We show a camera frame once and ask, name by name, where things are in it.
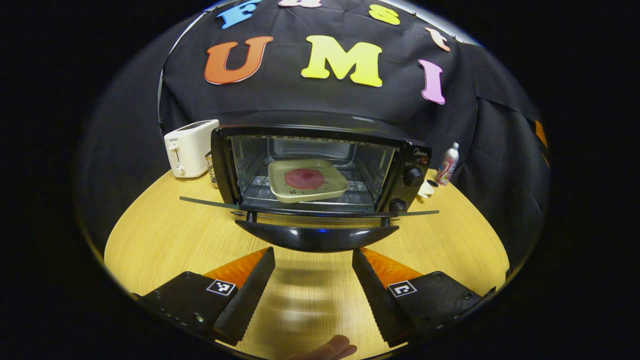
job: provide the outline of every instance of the wooden table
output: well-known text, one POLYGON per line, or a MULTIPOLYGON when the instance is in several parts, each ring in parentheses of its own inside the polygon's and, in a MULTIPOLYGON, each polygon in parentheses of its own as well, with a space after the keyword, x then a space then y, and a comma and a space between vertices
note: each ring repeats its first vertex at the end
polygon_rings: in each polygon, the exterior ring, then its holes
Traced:
MULTIPOLYGON (((433 178, 430 170, 427 178, 433 178)), ((167 172, 129 206, 113 228, 104 262, 120 284, 144 295, 177 274, 204 274, 271 246, 239 226, 228 208, 180 200, 222 202, 208 175, 176 179, 167 172)), ((504 284, 507 254, 489 223, 452 184, 416 198, 400 229, 369 249, 427 274, 443 271, 484 295, 504 284)), ((358 346, 348 359, 388 352, 351 268, 351 251, 315 254, 274 247, 276 268, 236 350, 280 359, 343 334, 358 346)))

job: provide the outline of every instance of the white toaster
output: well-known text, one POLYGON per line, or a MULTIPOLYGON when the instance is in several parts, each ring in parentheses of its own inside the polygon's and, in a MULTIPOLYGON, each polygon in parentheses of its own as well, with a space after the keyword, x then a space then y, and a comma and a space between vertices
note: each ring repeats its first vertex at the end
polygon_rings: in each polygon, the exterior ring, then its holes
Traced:
POLYGON ((164 136, 175 177, 199 177, 207 171, 205 155, 211 151, 211 131, 219 124, 218 120, 198 121, 164 136))

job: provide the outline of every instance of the black cloth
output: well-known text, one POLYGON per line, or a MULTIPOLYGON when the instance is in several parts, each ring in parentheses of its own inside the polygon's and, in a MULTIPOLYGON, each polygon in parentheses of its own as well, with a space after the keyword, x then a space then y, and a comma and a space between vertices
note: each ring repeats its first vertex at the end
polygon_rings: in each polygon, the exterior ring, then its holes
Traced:
POLYGON ((424 29, 437 27, 386 3, 380 4, 399 14, 400 25, 373 19, 368 11, 376 1, 323 0, 320 8, 262 1, 248 20, 221 29, 217 14, 239 3, 205 13, 181 38, 200 14, 174 26, 107 89, 77 162, 79 210, 99 250, 127 207, 169 170, 162 134, 200 120, 233 123, 247 113, 323 111, 380 120, 427 142, 433 168, 458 142, 460 162, 452 183, 496 230, 511 266, 522 263, 543 223, 549 169, 532 127, 539 120, 536 110, 495 58, 440 30, 451 48, 443 51, 424 29), (237 42, 227 58, 227 68, 236 69, 246 59, 244 41, 266 35, 273 41, 266 44, 256 73, 225 85, 206 81, 210 47, 237 42), (345 51, 358 42, 381 47, 382 86, 357 84, 349 76, 337 79, 327 64, 328 78, 302 77, 312 48, 309 35, 331 36, 345 51), (445 104, 422 97, 425 79, 418 60, 442 68, 445 104))

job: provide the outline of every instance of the oven handle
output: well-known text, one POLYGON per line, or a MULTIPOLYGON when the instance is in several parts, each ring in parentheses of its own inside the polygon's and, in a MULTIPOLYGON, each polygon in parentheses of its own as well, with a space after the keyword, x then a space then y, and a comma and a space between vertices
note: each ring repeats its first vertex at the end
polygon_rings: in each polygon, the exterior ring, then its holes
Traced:
POLYGON ((399 229, 397 225, 390 225, 389 217, 381 217, 379 227, 356 229, 318 229, 315 227, 262 224, 257 222, 257 217, 257 212, 248 211, 246 220, 236 220, 236 224, 268 243, 306 252, 338 252, 359 249, 380 241, 399 229))

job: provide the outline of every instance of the yellow letter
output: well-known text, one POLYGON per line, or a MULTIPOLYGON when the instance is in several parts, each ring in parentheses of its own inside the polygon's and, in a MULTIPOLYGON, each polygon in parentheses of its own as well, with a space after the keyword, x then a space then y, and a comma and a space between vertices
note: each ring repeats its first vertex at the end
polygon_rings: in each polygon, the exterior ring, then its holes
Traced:
POLYGON ((369 15, 371 15, 372 18, 388 22, 391 25, 400 24, 397 12, 376 4, 369 5, 369 8, 371 9, 369 10, 369 15))
POLYGON ((328 78, 329 70, 324 68, 326 60, 338 79, 344 79, 353 65, 356 65, 356 70, 350 76, 354 83, 382 86, 382 80, 378 77, 378 54, 382 52, 379 46, 359 42, 345 53, 332 37, 311 35, 307 37, 307 41, 312 45, 309 66, 302 69, 302 76, 305 78, 328 78))

